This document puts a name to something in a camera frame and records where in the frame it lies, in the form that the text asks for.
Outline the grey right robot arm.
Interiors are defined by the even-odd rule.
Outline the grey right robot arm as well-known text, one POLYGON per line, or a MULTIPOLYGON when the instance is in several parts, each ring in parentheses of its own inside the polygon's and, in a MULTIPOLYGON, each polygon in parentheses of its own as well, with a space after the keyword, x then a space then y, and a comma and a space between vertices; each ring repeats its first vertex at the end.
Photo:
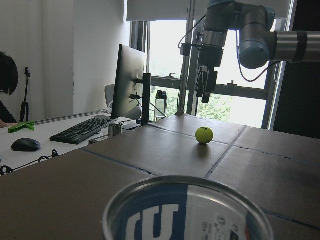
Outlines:
POLYGON ((208 103, 216 88, 223 48, 229 30, 239 32, 237 57, 247 69, 263 67, 267 62, 311 62, 320 60, 320 34, 310 31, 272 32, 274 10, 234 0, 211 0, 206 11, 198 64, 202 71, 197 97, 208 103))

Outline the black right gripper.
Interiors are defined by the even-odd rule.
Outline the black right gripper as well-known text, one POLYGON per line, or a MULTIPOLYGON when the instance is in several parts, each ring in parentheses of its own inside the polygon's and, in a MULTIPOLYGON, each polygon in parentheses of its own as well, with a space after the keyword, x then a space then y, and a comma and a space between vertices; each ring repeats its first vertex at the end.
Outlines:
MULTIPOLYGON (((220 67, 223 52, 224 50, 222 47, 202 45, 199 50, 197 63, 208 68, 220 67)), ((203 70, 201 72, 201 76, 203 86, 201 102, 204 104, 208 104, 211 93, 216 89, 218 72, 213 69, 203 70)))

